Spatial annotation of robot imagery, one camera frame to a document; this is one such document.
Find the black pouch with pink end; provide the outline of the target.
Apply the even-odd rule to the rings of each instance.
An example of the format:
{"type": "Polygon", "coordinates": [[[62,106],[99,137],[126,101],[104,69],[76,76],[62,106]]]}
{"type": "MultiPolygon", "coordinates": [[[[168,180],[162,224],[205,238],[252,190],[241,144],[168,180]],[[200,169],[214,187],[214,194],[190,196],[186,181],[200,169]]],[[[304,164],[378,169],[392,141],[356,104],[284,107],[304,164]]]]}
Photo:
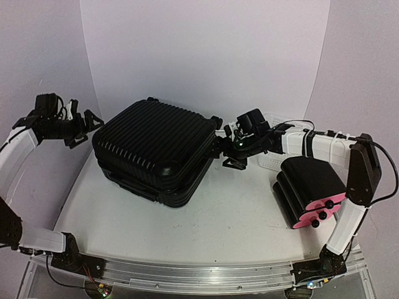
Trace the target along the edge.
{"type": "Polygon", "coordinates": [[[327,201],[342,202],[346,187],[325,161],[297,156],[284,160],[277,175],[283,194],[295,211],[311,211],[327,201]]]}

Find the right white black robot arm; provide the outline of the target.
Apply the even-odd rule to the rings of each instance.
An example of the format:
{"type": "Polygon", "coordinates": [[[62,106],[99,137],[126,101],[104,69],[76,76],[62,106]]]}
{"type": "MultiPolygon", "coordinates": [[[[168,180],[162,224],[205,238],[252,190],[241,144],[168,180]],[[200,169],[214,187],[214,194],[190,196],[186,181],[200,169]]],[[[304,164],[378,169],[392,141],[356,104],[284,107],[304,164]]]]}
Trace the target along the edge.
{"type": "Polygon", "coordinates": [[[390,162],[394,177],[398,177],[395,162],[386,149],[365,133],[352,136],[339,131],[305,129],[298,126],[298,120],[283,121],[271,127],[259,109],[239,116],[235,123],[226,126],[222,126],[222,119],[216,116],[212,120],[217,129],[224,130],[226,136],[216,139],[210,154],[214,158],[225,156],[225,167],[244,170],[249,157],[275,153],[287,158],[323,161],[348,170],[345,199],[341,203],[342,214],[320,251],[319,258],[296,262],[292,269],[296,285],[314,285],[344,274],[353,240],[368,210],[398,192],[395,186],[390,194],[374,198],[382,176],[378,150],[390,162]]]}

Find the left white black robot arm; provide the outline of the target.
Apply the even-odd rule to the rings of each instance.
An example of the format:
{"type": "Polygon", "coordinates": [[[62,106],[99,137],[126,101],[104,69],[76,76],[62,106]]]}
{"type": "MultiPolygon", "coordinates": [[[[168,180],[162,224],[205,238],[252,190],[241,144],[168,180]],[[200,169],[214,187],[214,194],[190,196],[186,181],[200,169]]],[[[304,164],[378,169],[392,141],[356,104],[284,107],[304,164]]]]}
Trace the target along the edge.
{"type": "Polygon", "coordinates": [[[104,122],[92,111],[77,111],[78,100],[68,104],[54,94],[36,97],[34,109],[20,118],[1,146],[1,244],[22,254],[51,254],[51,265],[60,270],[99,278],[105,260],[80,252],[73,234],[38,228],[23,222],[11,209],[9,189],[28,156],[44,140],[62,140],[73,149],[104,122]]]}

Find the black ribbed hard-shell suitcase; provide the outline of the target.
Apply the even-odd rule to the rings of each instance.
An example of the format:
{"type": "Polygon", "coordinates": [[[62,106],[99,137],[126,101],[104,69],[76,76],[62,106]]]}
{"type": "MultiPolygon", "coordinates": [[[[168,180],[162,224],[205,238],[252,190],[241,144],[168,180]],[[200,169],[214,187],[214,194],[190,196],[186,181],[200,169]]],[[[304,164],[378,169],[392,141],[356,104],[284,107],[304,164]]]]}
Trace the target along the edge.
{"type": "Polygon", "coordinates": [[[171,208],[185,206],[209,169],[206,153],[223,121],[163,103],[140,100],[95,132],[92,146],[105,177],[171,208]]]}

